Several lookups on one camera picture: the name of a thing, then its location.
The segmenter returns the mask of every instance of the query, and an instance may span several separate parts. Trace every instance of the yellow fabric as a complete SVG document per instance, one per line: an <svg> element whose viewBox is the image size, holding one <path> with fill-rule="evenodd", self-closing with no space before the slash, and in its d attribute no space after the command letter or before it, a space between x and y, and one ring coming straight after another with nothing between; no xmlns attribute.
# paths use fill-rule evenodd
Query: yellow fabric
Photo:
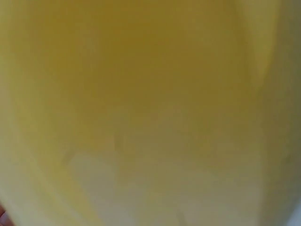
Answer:
<svg viewBox="0 0 301 226"><path fill-rule="evenodd" d="M279 1L250 2L1 0L16 225L259 225Z"/></svg>

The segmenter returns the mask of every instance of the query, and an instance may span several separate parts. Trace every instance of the yellow surface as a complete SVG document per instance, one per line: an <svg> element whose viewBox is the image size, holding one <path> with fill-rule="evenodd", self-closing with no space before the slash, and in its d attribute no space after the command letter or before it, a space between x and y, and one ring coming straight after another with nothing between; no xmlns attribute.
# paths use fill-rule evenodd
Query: yellow surface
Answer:
<svg viewBox="0 0 301 226"><path fill-rule="evenodd" d="M279 2L253 2L1 0L16 224L259 225Z"/></svg>

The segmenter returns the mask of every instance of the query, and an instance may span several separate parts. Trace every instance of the blurry yellow object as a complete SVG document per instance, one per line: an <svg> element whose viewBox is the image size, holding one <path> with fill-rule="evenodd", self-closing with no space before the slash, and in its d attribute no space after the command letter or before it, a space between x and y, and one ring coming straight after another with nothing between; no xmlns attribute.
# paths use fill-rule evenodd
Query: blurry yellow object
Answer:
<svg viewBox="0 0 301 226"><path fill-rule="evenodd" d="M263 226L279 4L1 0L0 202L16 225Z"/></svg>

